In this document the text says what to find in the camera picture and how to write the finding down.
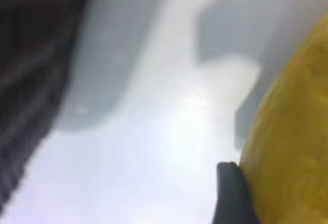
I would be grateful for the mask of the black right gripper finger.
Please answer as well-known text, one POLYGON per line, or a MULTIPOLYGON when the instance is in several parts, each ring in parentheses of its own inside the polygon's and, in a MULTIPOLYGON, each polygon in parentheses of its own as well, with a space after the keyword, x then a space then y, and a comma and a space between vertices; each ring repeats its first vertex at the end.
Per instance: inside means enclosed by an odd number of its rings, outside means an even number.
POLYGON ((214 223, 259 223, 241 169, 234 162, 217 164, 214 223))

